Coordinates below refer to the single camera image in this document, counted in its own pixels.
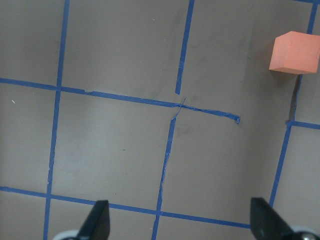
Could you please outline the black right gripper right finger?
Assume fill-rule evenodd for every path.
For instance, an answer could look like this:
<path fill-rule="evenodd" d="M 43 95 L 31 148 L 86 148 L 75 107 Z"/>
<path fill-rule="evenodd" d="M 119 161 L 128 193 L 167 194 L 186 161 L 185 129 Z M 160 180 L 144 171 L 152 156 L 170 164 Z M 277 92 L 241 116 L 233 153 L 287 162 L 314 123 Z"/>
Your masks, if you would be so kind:
<path fill-rule="evenodd" d="M 256 240 L 291 240 L 293 229 L 262 197 L 250 200 L 250 230 Z"/>

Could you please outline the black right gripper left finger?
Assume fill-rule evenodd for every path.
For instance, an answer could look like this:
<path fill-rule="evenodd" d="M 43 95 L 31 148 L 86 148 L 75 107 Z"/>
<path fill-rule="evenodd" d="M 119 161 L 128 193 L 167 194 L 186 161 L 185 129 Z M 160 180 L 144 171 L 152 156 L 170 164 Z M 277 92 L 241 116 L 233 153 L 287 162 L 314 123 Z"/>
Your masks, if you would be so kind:
<path fill-rule="evenodd" d="M 108 200 L 95 202 L 81 226 L 76 240 L 107 240 L 110 236 L 110 211 Z"/>

